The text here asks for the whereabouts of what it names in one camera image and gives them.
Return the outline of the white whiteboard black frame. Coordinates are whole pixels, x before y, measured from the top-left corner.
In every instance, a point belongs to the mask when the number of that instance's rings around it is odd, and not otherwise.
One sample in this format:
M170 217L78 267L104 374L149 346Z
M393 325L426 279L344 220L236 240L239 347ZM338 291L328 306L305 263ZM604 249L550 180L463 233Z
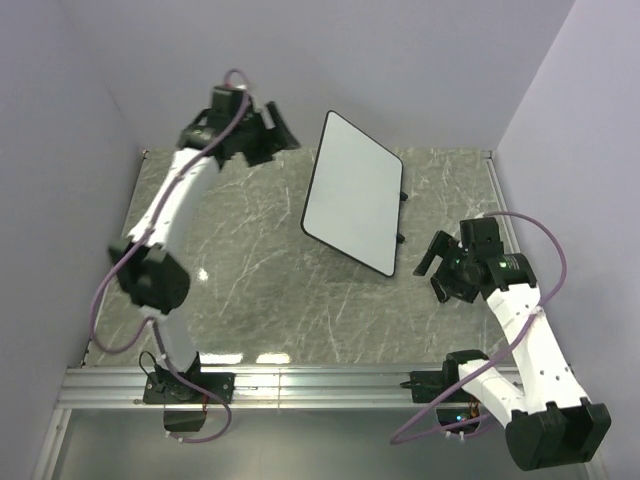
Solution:
M402 160L334 110L327 112L300 226L309 237L391 278L396 271Z

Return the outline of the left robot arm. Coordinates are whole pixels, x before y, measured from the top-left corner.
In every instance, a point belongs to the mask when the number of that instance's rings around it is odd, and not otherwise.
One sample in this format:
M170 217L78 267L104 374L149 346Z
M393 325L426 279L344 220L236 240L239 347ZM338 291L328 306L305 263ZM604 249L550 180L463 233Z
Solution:
M153 320L161 365L175 369L166 388L180 402L196 399L203 381L190 369L198 353L179 316L191 278L178 253L195 209L234 155L256 166L299 146L275 102L258 107L243 86L215 87L209 107L180 132L168 172L146 212L108 247L121 290Z

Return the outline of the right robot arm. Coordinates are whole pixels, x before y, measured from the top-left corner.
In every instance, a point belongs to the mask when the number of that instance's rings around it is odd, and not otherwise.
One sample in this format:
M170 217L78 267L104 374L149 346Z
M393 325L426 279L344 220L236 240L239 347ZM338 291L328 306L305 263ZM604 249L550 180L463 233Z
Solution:
M493 219L465 221L460 239L438 231L415 268L423 276L441 260L430 282L439 302L482 298L508 342L521 384L497 369L499 357L480 350L450 353L431 406L449 397L477 400L503 426L508 451L523 471L592 460L611 426L608 408L590 400L555 339L527 258L507 253Z

